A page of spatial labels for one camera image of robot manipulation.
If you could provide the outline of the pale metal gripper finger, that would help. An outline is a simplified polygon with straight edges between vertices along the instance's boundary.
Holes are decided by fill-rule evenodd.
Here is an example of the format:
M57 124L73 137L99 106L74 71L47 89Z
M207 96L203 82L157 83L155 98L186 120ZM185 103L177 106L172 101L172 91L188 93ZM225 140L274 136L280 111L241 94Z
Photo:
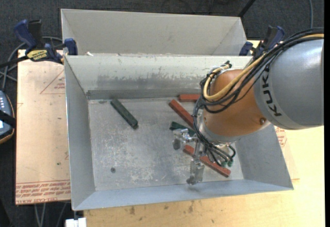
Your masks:
M189 185L195 185L203 181L204 164L199 160L192 160L190 162L190 176L187 179Z
M175 150L180 149L184 144L191 143L193 141L197 141L196 133L192 135L189 134L189 130L185 129L175 129L173 131L174 140L172 142L173 148Z

